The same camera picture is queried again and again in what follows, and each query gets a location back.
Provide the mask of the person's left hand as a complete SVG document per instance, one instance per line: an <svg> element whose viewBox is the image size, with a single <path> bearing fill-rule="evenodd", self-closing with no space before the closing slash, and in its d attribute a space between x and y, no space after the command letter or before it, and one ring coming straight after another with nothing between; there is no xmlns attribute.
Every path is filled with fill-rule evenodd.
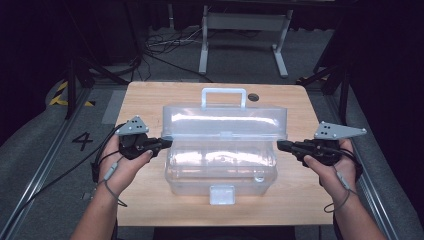
<svg viewBox="0 0 424 240"><path fill-rule="evenodd" d="M106 182L98 183L95 197L112 199L118 197L133 182L138 171L150 162L153 155L153 152L148 150L139 157L128 160L119 153L118 148L119 137L113 135L101 155L99 179L104 178L114 163L117 167Z"/></svg>

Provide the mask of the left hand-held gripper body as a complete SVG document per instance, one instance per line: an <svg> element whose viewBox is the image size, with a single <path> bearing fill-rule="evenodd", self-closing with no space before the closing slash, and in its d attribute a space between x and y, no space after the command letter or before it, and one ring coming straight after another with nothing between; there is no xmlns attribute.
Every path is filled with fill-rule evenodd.
<svg viewBox="0 0 424 240"><path fill-rule="evenodd" d="M119 152L128 160L133 160L149 150L156 157L164 148L164 143L160 138L150 138L148 132L148 126L139 115L120 125L115 131L119 137Z"/></svg>

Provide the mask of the person's right hand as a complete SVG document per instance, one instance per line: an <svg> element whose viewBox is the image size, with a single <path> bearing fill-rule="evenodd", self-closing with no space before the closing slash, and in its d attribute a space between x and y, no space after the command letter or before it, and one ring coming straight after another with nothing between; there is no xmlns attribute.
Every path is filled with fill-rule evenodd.
<svg viewBox="0 0 424 240"><path fill-rule="evenodd" d="M355 163L350 158L342 156L334 166L323 165L309 155L304 157L304 161L319 176L335 205L340 205L348 195L357 191Z"/></svg>

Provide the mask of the person's dark clothing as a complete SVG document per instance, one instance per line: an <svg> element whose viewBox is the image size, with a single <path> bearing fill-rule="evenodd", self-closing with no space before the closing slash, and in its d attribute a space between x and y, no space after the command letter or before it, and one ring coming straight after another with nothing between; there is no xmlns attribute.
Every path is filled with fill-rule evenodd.
<svg viewBox="0 0 424 240"><path fill-rule="evenodd" d="M293 227L156 227L153 240L296 240Z"/></svg>

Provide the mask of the grey metal desk frame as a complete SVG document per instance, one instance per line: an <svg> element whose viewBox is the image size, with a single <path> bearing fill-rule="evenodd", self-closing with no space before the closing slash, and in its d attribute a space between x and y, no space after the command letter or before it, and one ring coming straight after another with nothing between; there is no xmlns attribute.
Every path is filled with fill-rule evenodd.
<svg viewBox="0 0 424 240"><path fill-rule="evenodd" d="M202 14L202 46L198 72L205 75L208 64L208 31L214 30L249 30L279 32L279 41L272 45L274 59L282 78L288 77L288 71L282 55L283 44L292 20L293 11L283 15L264 15L247 13L215 13L207 5Z"/></svg>

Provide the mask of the yellow black hazard tape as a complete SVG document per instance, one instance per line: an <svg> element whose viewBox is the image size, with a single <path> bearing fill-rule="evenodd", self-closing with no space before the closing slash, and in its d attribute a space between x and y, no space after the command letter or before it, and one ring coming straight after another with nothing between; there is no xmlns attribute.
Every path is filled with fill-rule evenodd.
<svg viewBox="0 0 424 240"><path fill-rule="evenodd" d="M68 101L63 100L61 98L62 94L64 93L65 89L68 87L68 81L64 80L57 88L55 94L53 95L52 99L50 100L49 105L62 105L62 106L68 106ZM86 101L84 106L87 107L94 107L96 105L96 101Z"/></svg>

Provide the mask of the black metal stand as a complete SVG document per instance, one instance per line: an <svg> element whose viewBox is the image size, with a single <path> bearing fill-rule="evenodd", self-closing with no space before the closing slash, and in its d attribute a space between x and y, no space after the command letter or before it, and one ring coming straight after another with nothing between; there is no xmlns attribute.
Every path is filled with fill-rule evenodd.
<svg viewBox="0 0 424 240"><path fill-rule="evenodd" d="M74 57L71 59L68 67L67 83L68 83L68 106L65 119L69 120L77 107L77 90L76 81L79 81L83 88L91 88L94 86L94 79L90 73L90 69L94 69L101 75L112 80L119 85L128 85L129 81L124 80L115 73L110 72L105 67L96 64L83 57Z"/></svg>
<svg viewBox="0 0 424 240"><path fill-rule="evenodd" d="M345 122L350 80L349 65L347 63L327 67L310 77L301 77L296 81L296 84L300 86L307 86L324 77L327 78L326 82L321 87L321 92L324 95L332 95L335 93L337 88L340 88L338 114L339 118Z"/></svg>

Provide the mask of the clear plastic storage box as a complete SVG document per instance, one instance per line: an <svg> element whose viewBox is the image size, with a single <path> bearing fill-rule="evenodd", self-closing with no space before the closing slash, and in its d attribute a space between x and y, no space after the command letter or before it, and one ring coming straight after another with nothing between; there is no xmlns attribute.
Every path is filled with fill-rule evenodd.
<svg viewBox="0 0 424 240"><path fill-rule="evenodd" d="M162 137L173 139L164 177L177 195L206 195L231 205L238 195L263 195L275 182L274 144L287 138L287 109L247 104L243 88L204 88L199 103L163 107ZM256 183L254 173L265 181Z"/></svg>

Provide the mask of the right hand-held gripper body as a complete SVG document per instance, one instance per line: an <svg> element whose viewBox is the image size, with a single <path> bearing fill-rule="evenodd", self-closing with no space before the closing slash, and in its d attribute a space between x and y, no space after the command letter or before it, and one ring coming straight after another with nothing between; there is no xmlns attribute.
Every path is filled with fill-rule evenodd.
<svg viewBox="0 0 424 240"><path fill-rule="evenodd" d="M322 121L315 131L313 139L305 139L302 142L292 144L292 154L304 166L306 166L304 161L306 155L315 158L326 166L335 165L342 156L346 156L358 164L354 154L350 150L342 149L339 141L366 133L365 128L354 128Z"/></svg>

